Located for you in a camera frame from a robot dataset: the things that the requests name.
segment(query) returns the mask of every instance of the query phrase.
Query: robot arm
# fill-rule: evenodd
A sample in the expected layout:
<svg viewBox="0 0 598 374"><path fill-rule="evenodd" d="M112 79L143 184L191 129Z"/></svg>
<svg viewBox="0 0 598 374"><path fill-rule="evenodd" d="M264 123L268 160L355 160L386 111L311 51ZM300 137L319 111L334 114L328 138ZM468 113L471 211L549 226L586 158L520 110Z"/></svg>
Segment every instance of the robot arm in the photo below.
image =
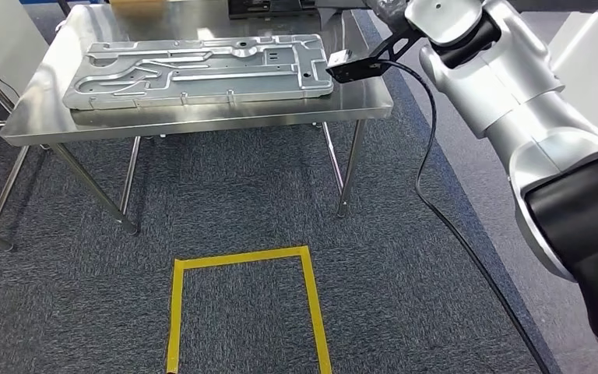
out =
<svg viewBox="0 0 598 374"><path fill-rule="evenodd" d="M398 3L369 5L380 14ZM332 55L329 73L341 83L379 76L388 68L378 63L384 52L395 61L427 37L421 66L476 137L491 142L524 238L551 273L579 283L598 339L598 132L563 100L547 46L505 0L412 0L403 7L403 29L395 9L393 36L366 58Z"/></svg>

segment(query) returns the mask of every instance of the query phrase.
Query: table top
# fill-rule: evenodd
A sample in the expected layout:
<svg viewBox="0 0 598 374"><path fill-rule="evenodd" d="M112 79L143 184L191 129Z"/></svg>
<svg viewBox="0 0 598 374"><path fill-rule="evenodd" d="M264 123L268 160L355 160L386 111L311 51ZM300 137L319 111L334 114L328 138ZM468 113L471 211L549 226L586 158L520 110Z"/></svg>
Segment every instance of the table top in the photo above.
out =
<svg viewBox="0 0 598 374"><path fill-rule="evenodd" d="M24 90L1 136L14 146L154 136L270 125L385 118L393 101L381 77L340 85L329 96L236 104L70 111L62 103L84 53L94 42L196 40L215 37L320 34L326 54L368 50L351 12L321 26L317 16L229 19L227 0L161 2L136 14L109 5L75 5Z"/></svg>

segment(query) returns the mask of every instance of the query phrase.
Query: yellow tape square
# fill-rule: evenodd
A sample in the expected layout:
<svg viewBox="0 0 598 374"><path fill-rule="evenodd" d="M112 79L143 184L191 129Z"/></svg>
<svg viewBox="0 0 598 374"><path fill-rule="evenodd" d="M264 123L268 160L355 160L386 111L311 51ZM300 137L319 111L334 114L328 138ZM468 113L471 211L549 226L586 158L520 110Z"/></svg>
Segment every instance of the yellow tape square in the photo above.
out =
<svg viewBox="0 0 598 374"><path fill-rule="evenodd" d="M315 274L311 263L311 254L307 246L269 251L239 253L236 255L205 257L202 259L176 259L173 267L173 291L171 293L171 332L168 337L168 351L166 372L178 374L180 364L180 323L182 312L182 281L186 270L202 267L232 265L235 263L250 263L265 259L282 259L284 257L300 256L301 268L304 271L304 283L308 295L308 308L311 311L315 348L318 352L318 362L321 374L331 374L331 360L326 346L326 334L320 312L318 289L315 284Z"/></svg>

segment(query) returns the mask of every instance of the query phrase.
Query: stainless steel table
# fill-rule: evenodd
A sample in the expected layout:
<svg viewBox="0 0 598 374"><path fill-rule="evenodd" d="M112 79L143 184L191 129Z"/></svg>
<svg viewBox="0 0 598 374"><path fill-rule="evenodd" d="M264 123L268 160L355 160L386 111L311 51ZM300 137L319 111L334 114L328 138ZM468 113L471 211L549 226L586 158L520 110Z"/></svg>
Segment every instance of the stainless steel table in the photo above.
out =
<svg viewBox="0 0 598 374"><path fill-rule="evenodd" d="M327 55L345 48L365 53L368 46L354 16L345 12L321 27L317 16L230 20L227 0L164 2L158 6L137 15L112 9L109 5L73 7L1 136L15 146L49 144L124 229L133 233L135 225L125 215L141 136L320 123L340 191L338 212L344 215L364 137L365 120L385 118L392 110L393 101L382 78L348 83L346 87L336 84L332 94L316 99L237 104L70 111L63 105L62 97L83 53L93 42L319 33ZM343 181L326 122L354 120L357 126ZM116 206L63 143L129 137L135 138L134 147L121 204Z"/></svg>

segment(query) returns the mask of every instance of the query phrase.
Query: metal tray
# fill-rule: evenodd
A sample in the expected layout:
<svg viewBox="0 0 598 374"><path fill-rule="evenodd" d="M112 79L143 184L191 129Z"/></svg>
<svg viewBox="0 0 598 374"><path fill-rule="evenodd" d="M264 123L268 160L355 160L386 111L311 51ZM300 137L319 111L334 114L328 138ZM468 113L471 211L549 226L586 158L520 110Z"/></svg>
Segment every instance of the metal tray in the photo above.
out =
<svg viewBox="0 0 598 374"><path fill-rule="evenodd" d="M319 35L95 43L63 103L93 110L320 97L333 91Z"/></svg>

